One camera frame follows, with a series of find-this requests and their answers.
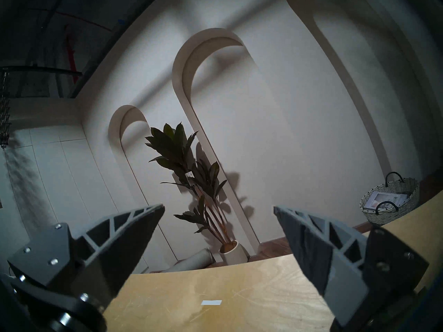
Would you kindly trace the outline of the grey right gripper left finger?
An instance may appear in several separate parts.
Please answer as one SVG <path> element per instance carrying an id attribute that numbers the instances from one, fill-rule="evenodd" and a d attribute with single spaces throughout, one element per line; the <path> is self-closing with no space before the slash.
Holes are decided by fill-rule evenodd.
<path id="1" fill-rule="evenodd" d="M 107 307 L 142 258 L 163 204 L 101 218 L 71 235 L 67 223 L 54 224 L 8 258 L 17 278 L 51 292 L 87 294 Z"/>

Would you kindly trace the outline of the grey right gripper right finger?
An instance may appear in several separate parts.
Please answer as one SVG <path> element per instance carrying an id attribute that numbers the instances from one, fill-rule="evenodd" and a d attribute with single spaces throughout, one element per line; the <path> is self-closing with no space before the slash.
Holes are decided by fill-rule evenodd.
<path id="1" fill-rule="evenodd" d="M 341 221 L 274 206 L 304 276 L 334 315 L 331 327 L 395 327 L 418 301 L 429 263 L 383 227 L 368 237 Z"/>

